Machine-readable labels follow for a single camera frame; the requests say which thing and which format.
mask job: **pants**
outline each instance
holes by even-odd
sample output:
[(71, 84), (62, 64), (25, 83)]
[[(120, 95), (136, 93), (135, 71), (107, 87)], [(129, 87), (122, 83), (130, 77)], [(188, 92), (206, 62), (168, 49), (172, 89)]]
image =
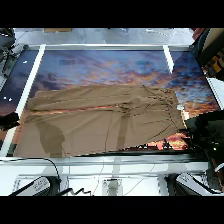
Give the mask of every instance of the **pants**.
[(138, 85), (37, 92), (14, 156), (69, 157), (161, 140), (184, 129), (175, 92)]

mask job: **floor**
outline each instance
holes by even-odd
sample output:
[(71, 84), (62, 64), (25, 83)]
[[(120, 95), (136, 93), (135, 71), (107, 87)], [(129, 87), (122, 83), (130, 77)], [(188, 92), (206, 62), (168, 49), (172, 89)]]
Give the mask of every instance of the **floor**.
[(17, 43), (25, 44), (182, 44), (190, 45), (189, 28), (73, 28), (44, 33), (43, 28), (15, 28)]

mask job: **wrinkled fabric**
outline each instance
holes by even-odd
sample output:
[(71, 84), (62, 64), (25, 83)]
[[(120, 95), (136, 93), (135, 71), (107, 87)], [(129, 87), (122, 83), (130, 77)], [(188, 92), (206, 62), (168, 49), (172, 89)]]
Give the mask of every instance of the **wrinkled fabric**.
[(69, 157), (161, 140), (185, 128), (177, 105), (173, 90), (143, 85), (37, 92), (14, 156)]

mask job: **cardboard box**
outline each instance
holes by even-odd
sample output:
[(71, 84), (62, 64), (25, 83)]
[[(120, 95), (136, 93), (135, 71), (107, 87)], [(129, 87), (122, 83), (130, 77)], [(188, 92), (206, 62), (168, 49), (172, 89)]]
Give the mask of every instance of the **cardboard box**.
[(72, 28), (44, 28), (44, 32), (70, 32)]

